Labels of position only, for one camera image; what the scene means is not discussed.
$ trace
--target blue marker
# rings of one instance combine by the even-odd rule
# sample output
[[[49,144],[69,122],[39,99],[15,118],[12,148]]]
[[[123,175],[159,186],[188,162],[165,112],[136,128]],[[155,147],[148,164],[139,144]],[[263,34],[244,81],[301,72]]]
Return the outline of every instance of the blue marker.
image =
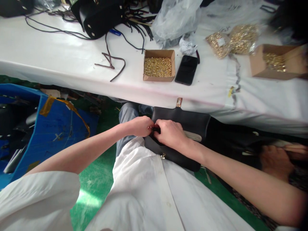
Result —
[[[113,34],[115,34],[115,35],[117,35],[117,36],[121,36],[121,32],[119,32],[119,31],[110,29],[109,32],[110,32],[110,33],[113,33]]]

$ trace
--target cardboard box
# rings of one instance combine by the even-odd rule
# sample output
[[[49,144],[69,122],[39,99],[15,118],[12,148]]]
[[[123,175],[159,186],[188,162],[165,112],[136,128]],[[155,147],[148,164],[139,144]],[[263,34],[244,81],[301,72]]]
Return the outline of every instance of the cardboard box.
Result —
[[[171,82],[175,77],[175,52],[174,50],[145,50],[144,51],[144,60],[145,58],[170,58],[171,59],[171,76],[170,77],[153,77],[147,76],[144,73],[144,62],[143,62],[143,80],[144,81],[163,81]]]
[[[275,53],[285,59],[286,72],[278,72],[266,67],[263,53]],[[304,46],[276,46],[263,44],[256,48],[256,54],[251,55],[250,67],[254,77],[289,80],[296,77],[308,77],[307,62],[304,58]]]

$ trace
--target jeans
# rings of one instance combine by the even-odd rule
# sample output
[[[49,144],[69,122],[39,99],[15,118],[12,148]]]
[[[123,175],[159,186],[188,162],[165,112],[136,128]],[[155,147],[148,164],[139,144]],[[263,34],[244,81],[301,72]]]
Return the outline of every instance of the jeans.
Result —
[[[136,117],[139,116],[138,109],[141,114],[152,114],[153,113],[153,107],[147,106],[147,105],[139,105],[139,108],[137,107],[137,104],[128,102],[124,104],[120,110],[119,113],[119,121],[120,124],[125,123],[127,121],[130,121]],[[132,139],[134,139],[136,136],[129,135],[122,139],[120,139],[116,143],[116,157],[118,157],[122,151],[122,148]]]

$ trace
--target forearm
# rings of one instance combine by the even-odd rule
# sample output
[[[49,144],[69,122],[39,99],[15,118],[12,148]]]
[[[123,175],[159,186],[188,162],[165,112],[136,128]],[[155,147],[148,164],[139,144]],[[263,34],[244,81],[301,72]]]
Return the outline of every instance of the forearm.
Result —
[[[108,131],[69,146],[45,160],[26,175],[46,171],[79,174],[114,143],[127,135],[131,135],[129,125],[127,123],[119,124]]]
[[[276,222],[288,226],[300,224],[306,208],[306,193],[191,140],[179,151],[217,174]]]

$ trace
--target hand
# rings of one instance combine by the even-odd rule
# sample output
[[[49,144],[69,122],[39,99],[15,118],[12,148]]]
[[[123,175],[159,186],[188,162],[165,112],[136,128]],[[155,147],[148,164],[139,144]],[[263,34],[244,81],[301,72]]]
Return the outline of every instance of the hand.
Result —
[[[162,144],[171,147],[175,150],[180,145],[186,143],[189,140],[183,131],[180,123],[173,122],[171,120],[158,119],[155,123],[156,127],[160,127],[160,134],[154,132],[154,137]]]
[[[147,116],[140,116],[126,122],[129,135],[146,137],[151,134],[154,122]]]
[[[308,160],[308,147],[301,144],[288,144],[283,147],[285,151],[289,151],[291,159]]]
[[[289,175],[294,170],[287,153],[276,146],[263,146],[260,154],[262,171],[288,183]]]

